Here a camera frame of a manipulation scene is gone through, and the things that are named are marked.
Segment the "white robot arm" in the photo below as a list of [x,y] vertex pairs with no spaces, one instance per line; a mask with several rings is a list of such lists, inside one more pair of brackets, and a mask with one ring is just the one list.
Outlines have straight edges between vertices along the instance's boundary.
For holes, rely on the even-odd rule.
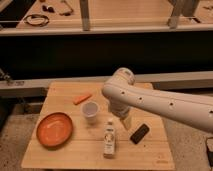
[[119,68],[102,87],[109,110],[129,128],[131,107],[213,133],[213,97],[175,93],[134,85],[135,76],[128,68]]

